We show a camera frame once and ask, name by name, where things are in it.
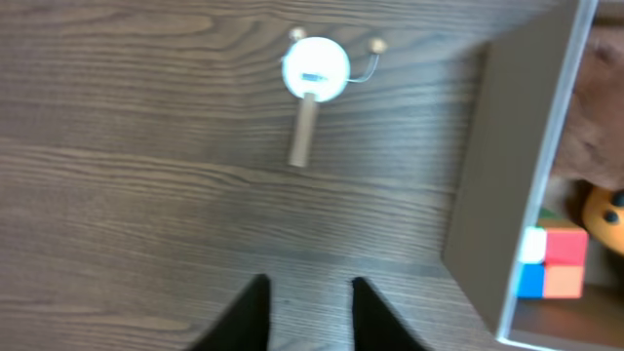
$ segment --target orange square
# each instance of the orange square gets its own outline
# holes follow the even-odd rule
[[[583,266],[547,265],[544,298],[579,298],[583,294]]]

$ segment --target white square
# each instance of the white square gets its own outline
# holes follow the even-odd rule
[[[520,262],[542,263],[546,257],[546,237],[544,228],[527,228],[520,248]]]

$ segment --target cylindrical stick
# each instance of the cylindrical stick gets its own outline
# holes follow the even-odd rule
[[[318,111],[319,104],[316,101],[316,95],[306,93],[299,104],[299,113],[294,126],[294,136],[292,136],[289,165],[295,167],[307,166]]]

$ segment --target red square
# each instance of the red square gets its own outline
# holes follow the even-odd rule
[[[545,264],[579,265],[585,264],[587,232],[578,229],[546,229]]]

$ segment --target rubik's cube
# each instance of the rubik's cube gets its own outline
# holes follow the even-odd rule
[[[588,239],[583,228],[542,211],[525,233],[517,297],[581,297]]]

